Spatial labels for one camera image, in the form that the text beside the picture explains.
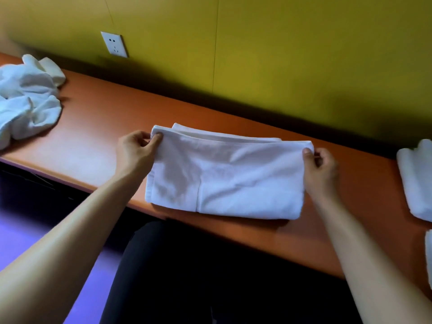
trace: white outlet cover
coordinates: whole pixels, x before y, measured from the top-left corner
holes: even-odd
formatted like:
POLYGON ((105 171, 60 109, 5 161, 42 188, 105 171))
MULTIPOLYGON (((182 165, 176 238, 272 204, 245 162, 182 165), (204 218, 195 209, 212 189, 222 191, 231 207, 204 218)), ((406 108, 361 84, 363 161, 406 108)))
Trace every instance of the white outlet cover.
POLYGON ((109 53, 114 54, 115 56, 127 58, 126 49, 124 48, 121 35, 106 32, 101 32, 101 34, 109 53))

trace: person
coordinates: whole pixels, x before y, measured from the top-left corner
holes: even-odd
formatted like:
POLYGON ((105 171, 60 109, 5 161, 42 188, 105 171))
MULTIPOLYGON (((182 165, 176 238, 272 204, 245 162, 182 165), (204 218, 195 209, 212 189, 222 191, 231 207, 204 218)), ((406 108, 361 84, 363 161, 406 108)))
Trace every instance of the person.
MULTIPOLYGON (((142 131, 120 138, 115 174, 0 272, 0 323, 62 323, 65 320, 120 214, 152 168, 163 136, 156 134, 147 142, 149 138, 150 135, 142 131)), ((325 224, 362 321, 373 324, 431 323, 429 299, 401 274, 340 200, 338 165, 332 154, 324 148, 317 148, 315 154, 305 149, 303 158, 306 191, 325 224)), ((152 267, 158 257, 163 258, 162 263, 168 261, 165 264, 170 266, 164 275, 172 273, 174 276, 182 271, 181 263, 196 259, 182 259, 175 248, 169 256, 160 256, 158 248, 163 248, 163 235, 170 231, 159 234, 162 227, 159 223, 151 222, 150 229, 145 229, 147 225, 143 227, 145 234, 136 234, 131 239, 132 245, 130 248, 128 245, 124 258, 130 258, 131 254, 138 256, 135 257, 138 258, 137 266, 125 267, 122 260, 118 270, 122 272, 121 277, 117 279, 116 275, 111 288, 111 292, 120 292, 110 293, 101 323, 124 322, 122 315, 116 314, 119 307, 130 310, 131 307, 145 307, 146 302, 156 305, 154 299, 161 304, 164 298, 169 300, 170 294, 178 300, 187 298, 190 285, 202 286, 200 282, 192 283, 199 268, 184 271, 183 274, 189 275, 184 282, 176 283, 166 277, 168 283, 162 289, 166 295, 156 293, 160 280, 147 278, 145 282, 142 279, 138 282, 137 274, 146 272, 146 266, 152 267), (177 265, 169 262, 170 257, 177 257, 177 265), (141 284, 139 295, 142 298, 134 302, 130 296, 136 297, 137 292, 130 290, 137 284, 141 284), (184 290, 176 291, 179 286, 184 290), (150 295, 146 293, 147 288, 152 291, 150 295)), ((197 302, 199 299, 200 296, 195 296, 197 302)), ((197 315, 188 322, 205 323, 208 320, 211 323, 210 311, 197 309, 197 315)), ((160 314, 140 320, 153 323, 161 319, 158 316, 160 314)), ((129 321, 139 322, 133 318, 129 321)), ((187 321, 178 317, 175 322, 187 321)))

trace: wooden countertop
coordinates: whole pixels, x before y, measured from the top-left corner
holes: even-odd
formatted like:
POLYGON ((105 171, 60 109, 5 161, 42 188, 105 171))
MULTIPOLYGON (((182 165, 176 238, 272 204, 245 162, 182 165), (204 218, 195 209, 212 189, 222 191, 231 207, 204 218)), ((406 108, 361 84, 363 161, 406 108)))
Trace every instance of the wooden countertop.
MULTIPOLYGON (((0 54, 0 65, 21 63, 0 54)), ((0 161, 81 190, 93 191, 114 173, 118 137, 175 122, 222 133, 283 140, 312 140, 340 163, 343 200, 397 266, 432 298, 424 234, 432 223, 409 213, 397 164, 366 152, 311 139, 218 111, 65 70, 63 113, 52 130, 14 142, 0 161)), ((343 277, 338 258, 308 197, 300 219, 266 221, 202 215, 154 206, 144 200, 145 182, 129 206, 159 218, 175 218, 229 240, 343 277)))

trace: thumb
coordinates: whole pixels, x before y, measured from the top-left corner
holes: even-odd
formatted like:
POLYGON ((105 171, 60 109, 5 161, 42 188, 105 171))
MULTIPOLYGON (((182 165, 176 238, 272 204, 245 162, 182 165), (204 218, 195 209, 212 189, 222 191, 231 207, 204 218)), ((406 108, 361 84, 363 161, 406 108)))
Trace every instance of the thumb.
POLYGON ((315 155, 309 148, 303 149, 303 162, 305 164, 305 169, 312 170, 317 168, 315 164, 315 155))
POLYGON ((156 133, 145 147, 150 149, 150 152, 156 152, 157 148, 159 147, 159 144, 161 144, 162 142, 162 139, 163 139, 163 134, 156 133))

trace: left hand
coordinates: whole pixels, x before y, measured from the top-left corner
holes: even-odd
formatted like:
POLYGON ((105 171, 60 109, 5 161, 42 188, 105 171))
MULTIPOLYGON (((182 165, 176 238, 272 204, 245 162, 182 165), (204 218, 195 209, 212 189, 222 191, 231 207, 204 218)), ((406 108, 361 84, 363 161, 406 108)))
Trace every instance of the left hand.
POLYGON ((149 142, 150 133, 135 131, 122 136, 117 143, 116 174, 132 174, 143 180, 151 171, 155 161, 155 153, 163 139, 157 133, 149 142))

